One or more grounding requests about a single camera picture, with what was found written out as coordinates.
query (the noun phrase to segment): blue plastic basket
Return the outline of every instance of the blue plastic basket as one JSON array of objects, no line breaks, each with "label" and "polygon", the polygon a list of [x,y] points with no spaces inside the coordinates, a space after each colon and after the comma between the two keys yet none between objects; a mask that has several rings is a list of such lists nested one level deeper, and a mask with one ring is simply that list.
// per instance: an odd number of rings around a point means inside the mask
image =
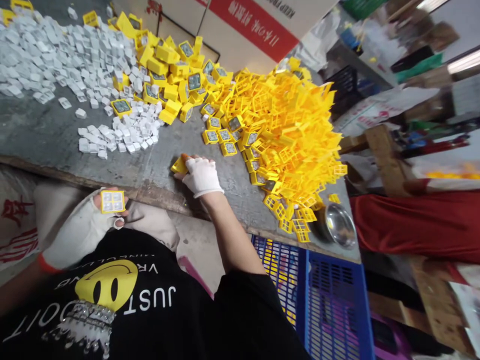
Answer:
[{"label": "blue plastic basket", "polygon": [[318,360],[375,358],[361,264],[253,236],[283,311]]}]

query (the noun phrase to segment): white glove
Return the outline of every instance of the white glove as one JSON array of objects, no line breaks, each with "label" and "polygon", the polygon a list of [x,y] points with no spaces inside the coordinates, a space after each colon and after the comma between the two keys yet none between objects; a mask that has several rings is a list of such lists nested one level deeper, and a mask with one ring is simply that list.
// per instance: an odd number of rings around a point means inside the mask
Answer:
[{"label": "white glove", "polygon": [[38,260],[43,270],[55,273],[72,266],[95,251],[110,228],[123,227],[115,224],[121,217],[102,214],[95,206],[94,196],[100,191],[94,191],[73,209],[53,243],[40,254]]},{"label": "white glove", "polygon": [[215,161],[197,157],[188,159],[185,165],[190,173],[182,181],[193,192],[195,199],[208,193],[225,193],[220,187]]}]

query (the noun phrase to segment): metal bowl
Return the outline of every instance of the metal bowl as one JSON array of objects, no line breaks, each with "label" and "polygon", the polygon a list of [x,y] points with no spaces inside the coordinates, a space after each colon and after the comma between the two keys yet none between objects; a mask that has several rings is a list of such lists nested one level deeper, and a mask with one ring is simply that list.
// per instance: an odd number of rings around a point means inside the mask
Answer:
[{"label": "metal bowl", "polygon": [[317,224],[330,241],[343,248],[349,249],[357,243],[354,221],[347,210],[335,202],[318,211]]}]

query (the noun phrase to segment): red cloth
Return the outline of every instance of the red cloth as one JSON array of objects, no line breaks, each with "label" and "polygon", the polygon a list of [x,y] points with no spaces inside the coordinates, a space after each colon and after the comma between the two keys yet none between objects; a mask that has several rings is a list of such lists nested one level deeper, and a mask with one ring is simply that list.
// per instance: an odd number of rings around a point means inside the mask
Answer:
[{"label": "red cloth", "polygon": [[480,264],[480,191],[350,199],[361,248]]}]

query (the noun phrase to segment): pile of white plastic cubes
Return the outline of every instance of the pile of white plastic cubes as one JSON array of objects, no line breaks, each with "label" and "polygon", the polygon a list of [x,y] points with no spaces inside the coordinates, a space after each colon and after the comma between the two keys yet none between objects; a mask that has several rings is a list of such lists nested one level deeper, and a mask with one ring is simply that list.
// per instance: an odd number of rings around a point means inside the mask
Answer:
[{"label": "pile of white plastic cubes", "polygon": [[[165,124],[158,120],[161,103],[134,101],[134,88],[127,86],[119,92],[113,86],[112,76],[123,73],[129,75],[133,86],[141,88],[144,82],[150,82],[147,69],[137,67],[133,40],[109,29],[100,18],[98,28],[60,26],[38,11],[16,8],[14,12],[17,16],[8,26],[0,18],[0,93],[17,98],[32,96],[44,105],[55,98],[57,86],[69,87],[79,103],[89,101],[92,109],[101,106],[108,116],[114,115],[111,100],[125,99],[132,112],[121,120],[114,117],[111,128],[90,125],[78,129],[79,150],[102,159],[107,159],[107,150],[133,153],[158,142],[159,128]],[[74,20],[78,18],[70,7],[68,14]],[[65,97],[58,102],[64,109],[72,107]],[[75,115],[79,119],[87,117],[81,108]]]}]

